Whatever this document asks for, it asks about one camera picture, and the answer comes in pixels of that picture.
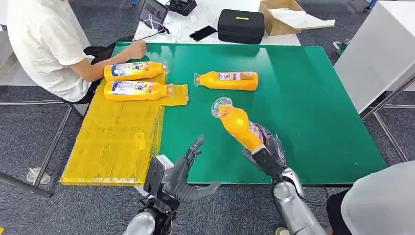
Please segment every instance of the bottle label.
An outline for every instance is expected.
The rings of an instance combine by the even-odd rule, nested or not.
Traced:
[[[241,73],[240,72],[220,72],[219,81],[240,81]]]
[[[121,81],[114,82],[112,93],[113,94],[123,94],[123,95],[134,95],[139,93],[144,93],[148,91],[151,93],[153,91],[152,82],[132,82],[132,81]]]
[[[133,75],[137,71],[147,71],[148,62],[135,62],[111,66],[111,74],[114,77]]]
[[[252,134],[258,137],[261,140],[261,142],[264,142],[260,129],[255,124],[253,124],[251,121],[249,121],[249,130],[251,131]]]
[[[254,80],[255,72],[220,72],[219,81]]]

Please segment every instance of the tablet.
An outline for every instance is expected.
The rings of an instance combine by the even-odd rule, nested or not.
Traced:
[[[157,0],[144,0],[144,4],[142,5],[138,18],[146,26],[151,27],[150,21],[145,21],[149,19],[149,15],[151,15],[153,21],[163,24],[164,19],[167,16],[167,12],[167,6],[161,4]],[[154,23],[153,26],[157,30],[162,30],[162,27],[156,23]]]

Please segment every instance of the black zippered case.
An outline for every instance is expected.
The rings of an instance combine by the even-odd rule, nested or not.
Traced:
[[[260,44],[264,37],[264,15],[260,12],[222,10],[218,21],[221,41]]]

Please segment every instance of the paper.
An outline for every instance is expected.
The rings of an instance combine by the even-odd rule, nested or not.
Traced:
[[[278,20],[295,29],[333,27],[335,20],[323,21],[305,11],[293,11],[288,8],[271,9],[271,14]]]

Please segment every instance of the black case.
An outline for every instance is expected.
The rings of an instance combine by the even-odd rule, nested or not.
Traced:
[[[264,37],[264,15],[260,12],[222,10],[218,21],[221,41],[260,44]]]
[[[177,12],[183,16],[188,16],[197,6],[195,0],[171,0],[167,7],[170,11]]]

